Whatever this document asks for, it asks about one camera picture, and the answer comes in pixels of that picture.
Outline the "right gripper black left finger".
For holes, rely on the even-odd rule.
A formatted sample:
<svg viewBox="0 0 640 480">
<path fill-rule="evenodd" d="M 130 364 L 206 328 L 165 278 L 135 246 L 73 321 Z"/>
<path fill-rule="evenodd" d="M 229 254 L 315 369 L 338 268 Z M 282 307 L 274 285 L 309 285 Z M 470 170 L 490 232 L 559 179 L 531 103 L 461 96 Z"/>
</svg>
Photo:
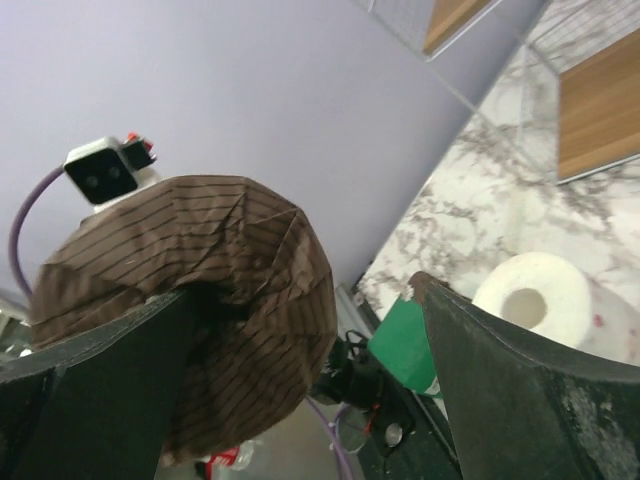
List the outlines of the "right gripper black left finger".
<svg viewBox="0 0 640 480">
<path fill-rule="evenodd" d="M 172 292 L 3 366 L 2 478 L 153 478 L 194 326 Z"/>
</svg>

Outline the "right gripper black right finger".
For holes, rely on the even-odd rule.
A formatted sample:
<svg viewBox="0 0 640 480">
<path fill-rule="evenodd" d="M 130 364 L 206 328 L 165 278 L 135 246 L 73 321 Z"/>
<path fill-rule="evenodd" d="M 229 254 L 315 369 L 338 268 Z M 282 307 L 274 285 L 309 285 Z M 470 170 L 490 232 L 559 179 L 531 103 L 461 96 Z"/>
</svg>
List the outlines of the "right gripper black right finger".
<svg viewBox="0 0 640 480">
<path fill-rule="evenodd" d="M 464 478 L 638 478 L 638 367 L 512 325 L 428 273 L 410 284 Z"/>
</svg>

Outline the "white paper roll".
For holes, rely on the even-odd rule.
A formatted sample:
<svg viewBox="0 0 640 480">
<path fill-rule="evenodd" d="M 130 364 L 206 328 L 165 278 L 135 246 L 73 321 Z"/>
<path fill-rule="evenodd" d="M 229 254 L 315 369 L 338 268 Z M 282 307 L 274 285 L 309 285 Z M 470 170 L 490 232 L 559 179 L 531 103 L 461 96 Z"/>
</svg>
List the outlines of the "white paper roll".
<svg viewBox="0 0 640 480">
<path fill-rule="evenodd" d="M 529 252 L 501 263 L 473 304 L 567 347 L 639 364 L 639 311 L 559 256 Z"/>
</svg>

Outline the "brown paper roll green base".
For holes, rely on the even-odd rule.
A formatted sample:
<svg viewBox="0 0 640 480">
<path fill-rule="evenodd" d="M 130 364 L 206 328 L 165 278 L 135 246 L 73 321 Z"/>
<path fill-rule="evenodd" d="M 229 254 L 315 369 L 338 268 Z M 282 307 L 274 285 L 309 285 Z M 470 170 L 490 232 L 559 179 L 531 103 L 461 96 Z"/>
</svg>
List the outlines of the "brown paper roll green base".
<svg viewBox="0 0 640 480">
<path fill-rule="evenodd" d="M 337 335 L 332 270 L 304 211 L 241 176 L 172 177 L 84 220 L 43 264 L 34 345 L 191 291 L 193 335 L 161 462 L 240 445 L 289 416 Z"/>
</svg>

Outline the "white wire wooden shelf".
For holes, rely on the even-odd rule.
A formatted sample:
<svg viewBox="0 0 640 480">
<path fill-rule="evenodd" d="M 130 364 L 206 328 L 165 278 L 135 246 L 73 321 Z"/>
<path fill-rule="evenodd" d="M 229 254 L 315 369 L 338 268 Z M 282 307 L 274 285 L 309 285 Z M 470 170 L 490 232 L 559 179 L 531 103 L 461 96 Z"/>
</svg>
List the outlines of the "white wire wooden shelf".
<svg viewBox="0 0 640 480">
<path fill-rule="evenodd" d="M 510 176 L 639 191 L 635 1 L 365 1 L 363 10 L 469 111 L 426 182 L 486 189 Z M 446 62 L 504 35 L 492 82 L 472 94 Z"/>
</svg>

